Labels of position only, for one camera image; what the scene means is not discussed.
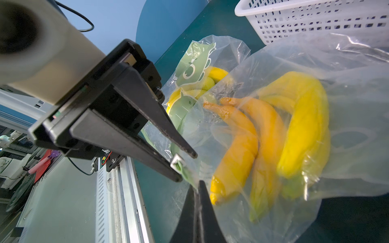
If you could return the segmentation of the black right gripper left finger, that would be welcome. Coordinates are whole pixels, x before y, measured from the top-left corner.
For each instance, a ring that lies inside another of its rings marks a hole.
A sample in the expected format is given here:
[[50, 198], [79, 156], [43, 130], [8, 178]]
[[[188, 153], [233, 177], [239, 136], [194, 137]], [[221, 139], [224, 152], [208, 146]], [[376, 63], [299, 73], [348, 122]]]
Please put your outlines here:
[[190, 186], [177, 227], [170, 240], [171, 243], [194, 243], [194, 237], [196, 236], [195, 223], [197, 220], [196, 197], [196, 191]]

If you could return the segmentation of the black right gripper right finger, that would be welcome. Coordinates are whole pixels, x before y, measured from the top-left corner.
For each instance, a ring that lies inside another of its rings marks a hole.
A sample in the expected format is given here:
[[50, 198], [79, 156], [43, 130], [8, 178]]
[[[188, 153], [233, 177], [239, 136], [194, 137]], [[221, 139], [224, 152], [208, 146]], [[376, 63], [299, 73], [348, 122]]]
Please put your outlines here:
[[226, 243], [203, 180], [197, 195], [197, 243]]

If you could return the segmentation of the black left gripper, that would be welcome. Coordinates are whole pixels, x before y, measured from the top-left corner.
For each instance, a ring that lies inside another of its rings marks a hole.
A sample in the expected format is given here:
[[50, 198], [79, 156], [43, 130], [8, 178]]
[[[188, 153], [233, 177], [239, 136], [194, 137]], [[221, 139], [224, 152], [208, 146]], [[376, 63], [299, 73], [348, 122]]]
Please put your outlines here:
[[139, 132], [151, 122], [193, 159], [195, 150], [162, 107], [161, 77], [141, 46], [123, 40], [54, 109], [29, 129], [35, 145], [91, 159], [109, 149], [134, 158], [174, 182], [182, 176]]

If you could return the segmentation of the white zip slider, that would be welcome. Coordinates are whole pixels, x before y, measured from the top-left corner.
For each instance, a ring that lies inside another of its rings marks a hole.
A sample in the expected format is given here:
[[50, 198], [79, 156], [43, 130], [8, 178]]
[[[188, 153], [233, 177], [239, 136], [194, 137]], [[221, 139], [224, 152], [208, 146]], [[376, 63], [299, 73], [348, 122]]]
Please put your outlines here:
[[170, 167], [179, 174], [182, 174], [186, 167], [184, 159], [177, 153], [170, 161]]

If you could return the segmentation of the clear zip-top bag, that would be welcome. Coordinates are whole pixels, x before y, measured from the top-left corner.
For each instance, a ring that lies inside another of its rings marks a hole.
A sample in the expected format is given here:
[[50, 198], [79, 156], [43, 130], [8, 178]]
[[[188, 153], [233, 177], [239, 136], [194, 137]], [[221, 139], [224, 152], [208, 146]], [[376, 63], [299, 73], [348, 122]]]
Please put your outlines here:
[[389, 191], [389, 35], [297, 34], [251, 53], [192, 41], [162, 88], [163, 108], [198, 153], [142, 129], [211, 203], [228, 243], [293, 243], [324, 198]]

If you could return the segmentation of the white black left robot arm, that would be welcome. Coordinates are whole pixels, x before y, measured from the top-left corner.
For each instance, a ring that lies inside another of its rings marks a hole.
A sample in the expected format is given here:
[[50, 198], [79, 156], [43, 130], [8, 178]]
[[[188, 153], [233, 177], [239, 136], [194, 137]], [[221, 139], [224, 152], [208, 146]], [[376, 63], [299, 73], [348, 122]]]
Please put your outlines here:
[[1, 1], [1, 88], [53, 106], [28, 129], [38, 147], [85, 160], [108, 149], [180, 182], [170, 162], [139, 136], [152, 123], [198, 156], [163, 108], [161, 87], [137, 43], [125, 39], [104, 54], [53, 1]]

